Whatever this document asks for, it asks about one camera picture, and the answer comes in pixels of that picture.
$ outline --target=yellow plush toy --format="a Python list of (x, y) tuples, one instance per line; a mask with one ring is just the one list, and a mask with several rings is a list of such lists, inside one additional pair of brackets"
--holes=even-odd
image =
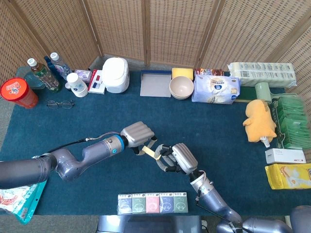
[(243, 122), (249, 142), (259, 142), (260, 140), (269, 147), (269, 142), (276, 137), (276, 124), (271, 118), (268, 104), (263, 100), (253, 100), (246, 106), (246, 119)]

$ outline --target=snack package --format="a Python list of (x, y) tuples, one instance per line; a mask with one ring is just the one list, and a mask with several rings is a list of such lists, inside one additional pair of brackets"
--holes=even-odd
[(311, 164), (273, 164), (265, 170), (272, 189), (311, 188)]
[(0, 189), (0, 209), (10, 212), (27, 224), (34, 215), (45, 182), (11, 189)]
[(195, 74), (202, 74), (202, 75), (215, 75), (215, 76), (223, 76), (224, 71), (222, 69), (195, 69)]

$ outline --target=card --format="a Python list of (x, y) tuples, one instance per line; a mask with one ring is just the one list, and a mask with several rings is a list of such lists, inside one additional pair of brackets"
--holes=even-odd
[(174, 213), (173, 193), (160, 193), (160, 213)]
[(146, 213), (160, 213), (159, 193), (146, 193)]

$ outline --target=bottle cap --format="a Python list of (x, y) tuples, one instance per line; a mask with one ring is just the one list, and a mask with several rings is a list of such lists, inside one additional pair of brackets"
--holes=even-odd
[(79, 79), (79, 76), (76, 73), (70, 73), (66, 77), (66, 80), (68, 83), (74, 83), (74, 82), (78, 81), (78, 79)]
[(37, 65), (37, 61), (34, 58), (29, 58), (27, 61), (28, 65), (31, 67), (35, 67)]
[(52, 58), (53, 61), (57, 61), (59, 59), (57, 52), (52, 52), (50, 54), (50, 57)]
[(51, 60), (50, 60), (50, 58), (49, 58), (48, 56), (45, 56), (45, 57), (44, 57), (44, 60), (45, 60), (46, 62), (51, 62)]

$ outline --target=white tissue box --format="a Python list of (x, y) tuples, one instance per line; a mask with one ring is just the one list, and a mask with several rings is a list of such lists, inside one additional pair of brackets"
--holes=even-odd
[(266, 152), (267, 164), (305, 164), (306, 158), (302, 150), (269, 149)]

